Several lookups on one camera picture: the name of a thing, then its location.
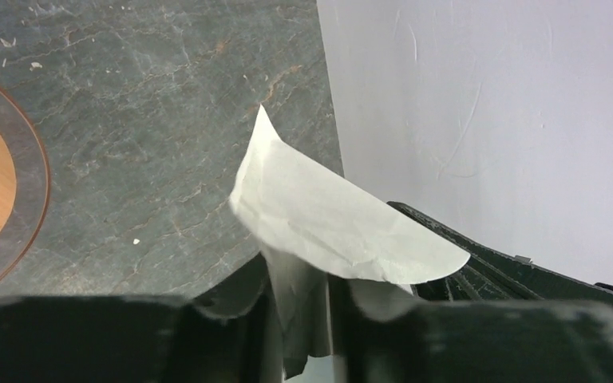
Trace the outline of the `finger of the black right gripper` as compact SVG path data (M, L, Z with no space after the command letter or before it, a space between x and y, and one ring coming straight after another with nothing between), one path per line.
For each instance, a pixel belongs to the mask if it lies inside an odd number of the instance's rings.
M413 285L429 301L588 300L613 306L613 286L590 284L539 267L521 256L506 255L481 245L419 210L400 202L388 204L460 249L470 258L459 271Z

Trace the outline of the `single white coffee filter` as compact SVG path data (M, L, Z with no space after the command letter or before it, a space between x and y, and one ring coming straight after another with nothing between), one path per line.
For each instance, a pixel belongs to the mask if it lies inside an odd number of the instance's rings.
M267 265L285 377L334 356L345 382L418 382L412 285L459 271L467 251L310 159L259 108L228 199Z

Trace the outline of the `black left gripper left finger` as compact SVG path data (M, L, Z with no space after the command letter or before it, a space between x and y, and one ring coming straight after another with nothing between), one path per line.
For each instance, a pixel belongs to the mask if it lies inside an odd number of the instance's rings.
M0 298L0 382L279 382L261 256L209 291Z

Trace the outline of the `clear pink glass dripper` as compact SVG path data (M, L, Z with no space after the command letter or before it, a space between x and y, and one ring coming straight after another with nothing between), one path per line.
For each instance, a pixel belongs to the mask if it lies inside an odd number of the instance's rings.
M14 165L14 205L0 230L0 281L34 242L49 205L50 169L30 119L0 87L0 136Z

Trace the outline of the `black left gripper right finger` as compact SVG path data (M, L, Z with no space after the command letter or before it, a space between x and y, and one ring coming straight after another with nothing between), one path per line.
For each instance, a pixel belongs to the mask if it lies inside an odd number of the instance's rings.
M613 307L427 302L329 277L339 382L613 382Z

